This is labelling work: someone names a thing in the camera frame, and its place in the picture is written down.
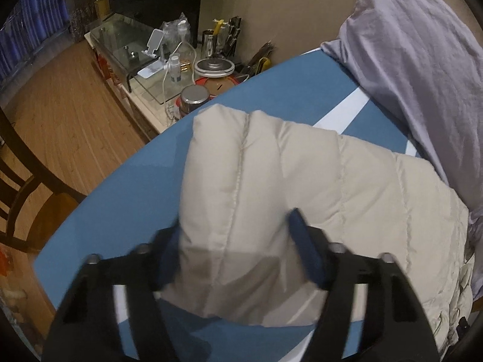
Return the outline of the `beige puffer jacket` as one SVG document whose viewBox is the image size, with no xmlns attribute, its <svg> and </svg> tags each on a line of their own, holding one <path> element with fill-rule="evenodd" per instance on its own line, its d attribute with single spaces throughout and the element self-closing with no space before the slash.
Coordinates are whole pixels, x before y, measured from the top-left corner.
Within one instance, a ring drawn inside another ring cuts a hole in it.
<svg viewBox="0 0 483 362">
<path fill-rule="evenodd" d="M 356 254 L 393 254 L 436 345 L 472 308 L 468 209 L 424 159 L 262 111 L 214 105 L 192 123 L 180 197 L 180 266 L 161 298 L 246 329 L 291 329 L 274 357 L 315 323 L 325 294 L 304 272 L 287 216 Z"/>
</svg>

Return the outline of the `dark wooden chair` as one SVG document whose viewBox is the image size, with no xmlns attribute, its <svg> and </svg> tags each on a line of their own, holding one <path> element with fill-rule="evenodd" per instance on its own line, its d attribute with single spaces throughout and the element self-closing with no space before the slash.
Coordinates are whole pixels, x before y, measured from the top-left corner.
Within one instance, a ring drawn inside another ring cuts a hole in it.
<svg viewBox="0 0 483 362">
<path fill-rule="evenodd" d="M 1 243 L 21 252 L 38 253 L 64 220 L 86 199 L 86 195 L 68 186 L 50 171 L 24 143 L 4 113 L 1 113 L 1 139 L 30 172 L 30 177 L 25 180 L 5 161 L 1 161 L 1 173 L 18 186 L 14 188 L 1 181 L 1 202 L 8 207 L 8 210 L 1 210 L 1 218 L 6 221 Z M 52 194 L 34 218 L 27 238 L 22 240 L 15 236 L 16 221 L 27 199 L 41 185 Z"/>
</svg>

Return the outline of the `white bedside table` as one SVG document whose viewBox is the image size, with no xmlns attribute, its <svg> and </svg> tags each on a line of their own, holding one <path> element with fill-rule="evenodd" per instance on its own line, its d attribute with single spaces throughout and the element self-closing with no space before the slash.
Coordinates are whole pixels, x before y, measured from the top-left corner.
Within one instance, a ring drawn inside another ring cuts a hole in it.
<svg viewBox="0 0 483 362">
<path fill-rule="evenodd" d="M 140 75 L 138 60 L 128 55 L 130 45 L 112 52 L 95 38 L 86 39 L 95 55 L 95 67 L 141 136 L 151 141 L 174 123 L 163 93 L 163 69 L 149 77 Z"/>
</svg>

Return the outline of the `steel cup with lid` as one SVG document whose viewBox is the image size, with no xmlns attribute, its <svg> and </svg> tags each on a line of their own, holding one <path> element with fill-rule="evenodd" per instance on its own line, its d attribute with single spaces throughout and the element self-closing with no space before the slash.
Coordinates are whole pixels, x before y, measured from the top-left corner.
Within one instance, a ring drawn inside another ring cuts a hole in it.
<svg viewBox="0 0 483 362">
<path fill-rule="evenodd" d="M 183 114 L 189 114 L 210 99 L 209 90 L 197 84 L 192 84 L 180 93 L 180 109 Z"/>
</svg>

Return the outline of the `small white bottle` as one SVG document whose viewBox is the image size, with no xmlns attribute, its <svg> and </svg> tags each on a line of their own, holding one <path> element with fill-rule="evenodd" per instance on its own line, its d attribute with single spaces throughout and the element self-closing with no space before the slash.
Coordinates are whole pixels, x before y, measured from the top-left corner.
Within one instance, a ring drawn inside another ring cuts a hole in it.
<svg viewBox="0 0 483 362">
<path fill-rule="evenodd" d="M 169 57 L 168 70 L 169 77 L 173 83 L 181 81 L 181 61 L 178 53 L 173 53 Z"/>
</svg>

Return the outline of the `lavender duvet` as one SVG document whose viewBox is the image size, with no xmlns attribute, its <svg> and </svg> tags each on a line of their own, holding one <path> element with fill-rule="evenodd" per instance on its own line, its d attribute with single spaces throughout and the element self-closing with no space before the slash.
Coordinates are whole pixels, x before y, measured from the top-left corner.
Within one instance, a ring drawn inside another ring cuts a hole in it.
<svg viewBox="0 0 483 362">
<path fill-rule="evenodd" d="M 442 179 L 482 210 L 482 49 L 444 0 L 357 0 L 322 49 L 410 126 Z"/>
</svg>

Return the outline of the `white phone stand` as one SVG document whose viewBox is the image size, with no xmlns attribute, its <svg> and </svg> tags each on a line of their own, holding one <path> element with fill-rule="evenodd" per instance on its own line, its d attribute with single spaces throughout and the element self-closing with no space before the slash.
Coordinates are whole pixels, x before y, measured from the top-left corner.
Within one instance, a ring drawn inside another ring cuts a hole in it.
<svg viewBox="0 0 483 362">
<path fill-rule="evenodd" d="M 164 52 L 162 44 L 164 41 L 165 32 L 163 30 L 154 29 L 146 43 L 146 49 L 142 54 L 148 56 L 152 61 L 144 68 L 138 71 L 138 76 L 143 79 L 149 79 L 153 75 L 161 72 L 165 67 Z"/>
</svg>

